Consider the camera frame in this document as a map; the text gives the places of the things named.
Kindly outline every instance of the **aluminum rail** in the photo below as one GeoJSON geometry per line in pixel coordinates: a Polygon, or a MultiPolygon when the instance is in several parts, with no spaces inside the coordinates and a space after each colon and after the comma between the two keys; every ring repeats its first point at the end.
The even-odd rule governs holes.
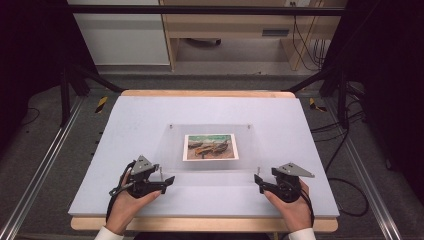
{"type": "MultiPolygon", "coordinates": [[[[328,107],[331,116],[337,122],[336,116],[336,106],[334,100],[324,99],[326,106],[328,107]]],[[[344,130],[339,127],[339,132],[343,133],[344,130]]],[[[389,213],[389,210],[386,207],[380,193],[377,190],[373,180],[371,179],[368,171],[366,170],[364,164],[362,163],[361,157],[359,156],[355,145],[349,136],[346,138],[346,153],[349,156],[349,160],[352,164],[353,170],[358,177],[358,180],[364,190],[365,195],[367,196],[370,206],[374,212],[375,218],[381,228],[381,231],[384,234],[384,237],[387,240],[400,240],[402,239],[399,230],[395,222],[393,221],[392,216],[389,213]]]]}
{"type": "Polygon", "coordinates": [[[71,117],[69,118],[65,126],[61,127],[57,132],[55,139],[47,150],[47,153],[41,161],[31,182],[28,184],[28,187],[26,188],[25,193],[22,195],[21,200],[15,207],[15,210],[13,211],[9,220],[1,229],[0,240],[14,239],[16,234],[18,233],[19,228],[21,227],[26,215],[28,214],[32,204],[34,203],[34,200],[37,197],[37,194],[40,191],[41,186],[43,185],[44,180],[46,179],[47,174],[50,171],[51,166],[55,162],[56,157],[60,149],[62,148],[62,145],[65,142],[66,137],[68,136],[68,133],[75,122],[75,119],[78,116],[83,101],[83,97],[77,97],[77,100],[71,110],[71,117]]]}
{"type": "Polygon", "coordinates": [[[46,5],[47,11],[90,14],[204,14],[204,15],[290,15],[344,16],[360,11],[345,8],[252,7],[252,6],[173,6],[173,5],[46,5]]]}

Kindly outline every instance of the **floor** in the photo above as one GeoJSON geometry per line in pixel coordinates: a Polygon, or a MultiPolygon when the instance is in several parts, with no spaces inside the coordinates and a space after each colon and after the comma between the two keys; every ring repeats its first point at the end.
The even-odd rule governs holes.
{"type": "MultiPolygon", "coordinates": [[[[123,72],[122,69],[106,67],[103,68],[102,75],[121,87],[132,89],[281,90],[315,72],[304,67],[296,72],[289,70],[287,59],[280,53],[282,48],[278,40],[223,39],[219,46],[186,40],[180,46],[174,72],[154,66],[144,66],[143,74],[136,69],[123,72]]],[[[306,58],[305,62],[310,64],[307,66],[313,66],[306,58]]],[[[46,157],[46,153],[61,130],[58,87],[31,99],[31,109],[22,121],[21,128],[8,149],[1,153],[2,226],[10,220],[22,196],[26,196],[27,187],[32,186],[32,178],[39,173],[37,169],[40,164],[48,166],[45,174],[42,174],[41,187],[29,189],[36,194],[29,201],[26,211],[20,213],[24,218],[17,222],[15,239],[92,239],[96,234],[96,231],[71,229],[71,216],[67,211],[90,165],[119,94],[90,80],[88,83],[91,88],[88,97],[81,98],[71,94],[72,103],[81,104],[81,108],[69,134],[54,156],[46,157]],[[105,107],[101,113],[95,113],[103,96],[108,97],[105,107]],[[46,163],[50,157],[54,160],[46,163]]],[[[335,122],[332,114],[335,99],[321,98],[317,92],[319,86],[319,82],[312,84],[297,93],[297,97],[313,132],[323,166],[327,166],[342,142],[344,130],[337,126],[327,127],[324,131],[317,130],[335,122]],[[310,107],[311,98],[319,108],[310,107]]],[[[402,173],[386,168],[384,155],[365,116],[360,113],[361,105],[353,96],[348,97],[348,102],[349,116],[352,117],[348,138],[331,164],[328,176],[348,180],[360,191],[367,192],[363,177],[365,173],[371,179],[377,195],[368,195],[370,207],[363,216],[351,216],[351,213],[362,215],[360,213],[366,209],[367,201],[358,189],[345,182],[331,180],[334,196],[343,212],[338,218],[338,230],[334,233],[317,233],[317,239],[424,239],[423,206],[409,189],[402,173]],[[358,172],[358,167],[355,166],[357,160],[352,160],[358,157],[365,171],[361,172],[359,167],[358,172]],[[384,229],[386,226],[391,227],[391,230],[384,229]]]]}

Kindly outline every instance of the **hand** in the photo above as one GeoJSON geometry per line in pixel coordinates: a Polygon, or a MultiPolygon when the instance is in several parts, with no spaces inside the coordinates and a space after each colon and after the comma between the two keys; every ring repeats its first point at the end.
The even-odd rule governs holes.
{"type": "MultiPolygon", "coordinates": [[[[128,175],[129,172],[127,172],[122,181],[123,185],[127,182],[128,175]]],[[[116,197],[105,227],[117,235],[123,235],[135,214],[141,208],[155,200],[160,194],[160,191],[156,191],[142,198],[134,198],[127,191],[122,191],[116,197]]]]}
{"type": "MultiPolygon", "coordinates": [[[[309,195],[309,187],[300,180],[302,189],[309,195]]],[[[275,194],[264,191],[264,195],[277,208],[286,222],[289,232],[296,232],[305,228],[312,227],[311,211],[308,204],[302,197],[292,203],[283,202],[275,194]]]]}

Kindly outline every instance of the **shirt cuff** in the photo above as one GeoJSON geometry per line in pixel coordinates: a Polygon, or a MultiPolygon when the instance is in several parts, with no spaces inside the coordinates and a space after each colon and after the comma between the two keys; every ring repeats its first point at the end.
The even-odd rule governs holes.
{"type": "Polygon", "coordinates": [[[109,229],[102,227],[97,233],[97,236],[94,240],[122,240],[124,236],[116,235],[115,233],[109,231],[109,229]]]}
{"type": "Polygon", "coordinates": [[[315,240],[314,230],[305,228],[289,234],[290,240],[315,240]]]}

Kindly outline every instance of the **picture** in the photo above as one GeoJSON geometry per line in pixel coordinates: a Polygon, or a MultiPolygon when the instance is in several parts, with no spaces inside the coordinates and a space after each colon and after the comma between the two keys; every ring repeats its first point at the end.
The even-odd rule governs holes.
{"type": "Polygon", "coordinates": [[[183,161],[238,160],[234,134],[186,135],[183,161]]]}

